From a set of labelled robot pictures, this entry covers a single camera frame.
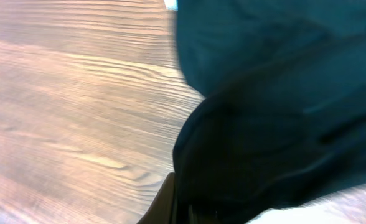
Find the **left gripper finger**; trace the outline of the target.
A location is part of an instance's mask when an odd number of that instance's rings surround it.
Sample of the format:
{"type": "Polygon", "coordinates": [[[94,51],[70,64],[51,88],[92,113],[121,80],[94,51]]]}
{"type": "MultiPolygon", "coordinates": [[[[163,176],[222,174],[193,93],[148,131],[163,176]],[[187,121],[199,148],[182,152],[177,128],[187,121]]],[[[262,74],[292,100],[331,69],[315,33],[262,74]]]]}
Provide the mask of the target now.
{"type": "Polygon", "coordinates": [[[175,199],[175,173],[169,173],[147,212],[138,224],[172,224],[175,199]]]}

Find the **black t-shirt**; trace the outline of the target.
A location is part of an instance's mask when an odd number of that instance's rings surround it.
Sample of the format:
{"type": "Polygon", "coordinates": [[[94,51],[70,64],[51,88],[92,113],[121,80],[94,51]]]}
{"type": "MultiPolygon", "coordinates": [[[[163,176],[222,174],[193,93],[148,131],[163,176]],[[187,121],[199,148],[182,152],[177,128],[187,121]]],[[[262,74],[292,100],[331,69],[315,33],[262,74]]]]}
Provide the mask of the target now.
{"type": "Polygon", "coordinates": [[[245,223],[366,184],[366,0],[182,0],[204,100],[173,150],[177,223],[245,223]]]}

